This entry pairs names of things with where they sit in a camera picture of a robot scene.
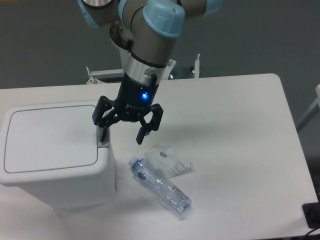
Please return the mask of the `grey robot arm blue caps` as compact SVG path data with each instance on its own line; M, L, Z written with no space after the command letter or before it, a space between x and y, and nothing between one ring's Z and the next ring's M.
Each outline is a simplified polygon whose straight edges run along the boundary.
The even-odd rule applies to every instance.
M159 129L163 109L153 102L185 20L206 16L220 0L80 0L90 26L120 23L124 49L129 52L115 100L101 96L92 114L103 142L111 125L140 122L138 144Z

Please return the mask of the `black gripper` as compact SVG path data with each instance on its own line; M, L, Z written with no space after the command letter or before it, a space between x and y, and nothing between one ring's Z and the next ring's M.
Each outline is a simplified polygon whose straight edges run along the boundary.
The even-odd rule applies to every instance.
M151 131L159 129L164 111L159 103L152 104L159 87L156 84L157 74L151 73L149 80L149 84L143 84L125 73L115 100L110 100L106 96L99 98L92 120L94 125L102 129L100 142L105 140L108 128L119 121L140 122L141 127L136 137L138 145L142 144L144 137ZM145 116L150 112L151 120L146 122Z

